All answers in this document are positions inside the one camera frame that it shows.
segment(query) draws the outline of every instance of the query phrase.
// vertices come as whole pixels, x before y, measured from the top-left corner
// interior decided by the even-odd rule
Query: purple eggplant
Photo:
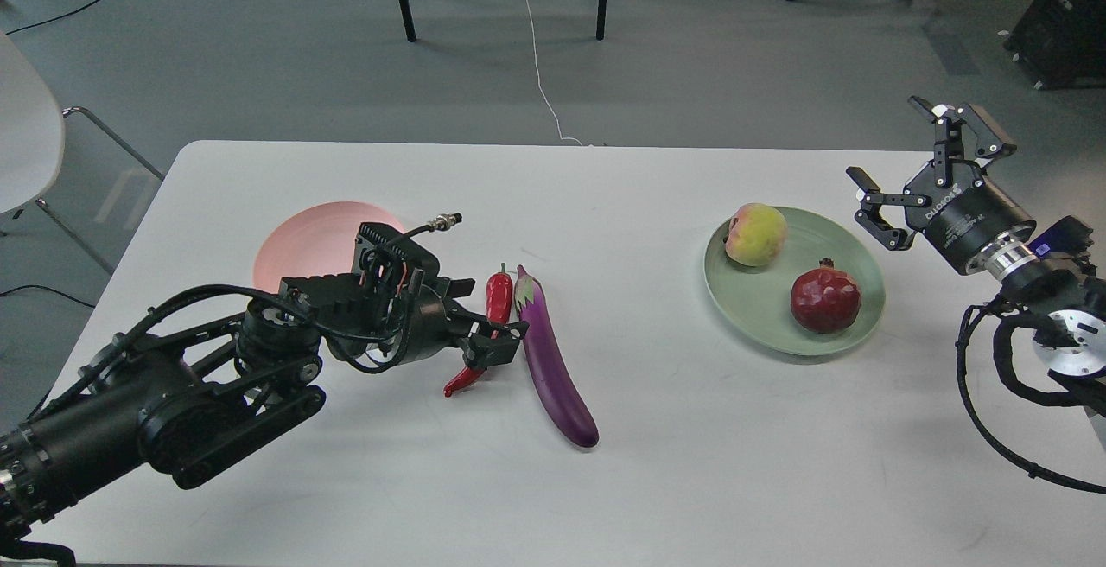
[[[529,275],[522,264],[519,264],[519,281],[514,284],[514,306],[519,308],[519,318],[530,323],[522,348],[526,351],[530,377],[534,379],[534,389],[545,412],[573,444],[592,448],[599,442],[599,430],[564,367],[542,284]]]

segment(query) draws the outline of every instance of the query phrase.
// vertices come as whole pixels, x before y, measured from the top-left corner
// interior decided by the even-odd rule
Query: pomegranate
[[[791,314],[801,326],[817,334],[833,334],[856,322],[860,286],[853,275],[822,259],[817,269],[799,275],[791,286]]]

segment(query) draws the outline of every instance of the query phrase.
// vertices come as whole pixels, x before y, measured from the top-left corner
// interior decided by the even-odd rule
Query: pink plate
[[[312,206],[290,217],[265,239],[253,260],[253,286],[279,292],[283,276],[347,274],[363,221],[383,221],[403,232],[399,220],[379,206],[364,201]]]

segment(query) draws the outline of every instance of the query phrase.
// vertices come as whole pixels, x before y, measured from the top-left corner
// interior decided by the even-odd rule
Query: white cable
[[[538,74],[538,91],[542,94],[542,99],[545,101],[545,106],[550,107],[550,113],[553,114],[553,122],[556,122],[556,135],[561,137],[561,141],[576,141],[577,145],[584,145],[576,137],[565,137],[564,133],[561,133],[561,118],[557,117],[556,112],[553,111],[553,105],[550,104],[550,98],[545,95],[545,90],[542,87],[542,70],[538,66],[538,31],[534,29],[534,12],[530,9],[530,0],[526,1],[526,14],[530,15],[530,39],[533,40],[534,44],[534,72]]]

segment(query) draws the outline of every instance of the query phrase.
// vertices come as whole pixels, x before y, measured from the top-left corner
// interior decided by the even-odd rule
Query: robotic arm
[[[143,463],[190,490],[317,413],[326,397],[311,382],[322,369],[322,339],[334,357],[367,374],[444,347],[459,347],[470,367],[510,363],[528,324],[490,323],[466,311],[457,298],[471,294],[474,280],[438,275],[438,259],[410,239],[460,220],[441,216],[406,233],[364,223],[349,274],[284,279],[279,295],[194,287],[152,308],[82,367],[74,386],[0,435],[0,555],[75,565],[69,548],[20,539],[31,524]],[[166,337],[149,334],[166,316],[217,295],[251,300],[241,314]],[[229,339],[186,365],[189,347],[218,338]],[[237,379],[209,381],[228,365]]]
[[[1011,137],[982,107],[932,105],[919,97],[910,97],[910,104],[936,126],[933,158],[896,193],[881,192],[864,169],[846,169],[859,188],[857,223],[890,251],[909,249],[921,232],[958,274],[985,271],[999,281],[1001,291],[993,302],[969,307],[957,342],[960,390],[972,421],[992,447],[1031,476],[1106,493],[1106,487],[1047,471],[1005,449],[979,422],[963,379],[971,334],[982,316],[995,315],[1002,323],[993,339],[994,361],[1008,389],[1041,406],[1086,406],[1106,414],[1106,283],[1089,263],[1092,229],[1064,217],[1030,240],[1036,221],[987,175],[990,162],[1016,149]],[[964,129],[975,135],[973,157],[964,150]],[[980,166],[978,158],[988,165]],[[905,208],[907,228],[885,221],[883,206]],[[972,319],[974,308],[980,315]],[[1010,342],[1019,327],[1034,330],[1037,357],[1067,392],[1041,392],[1019,381]]]

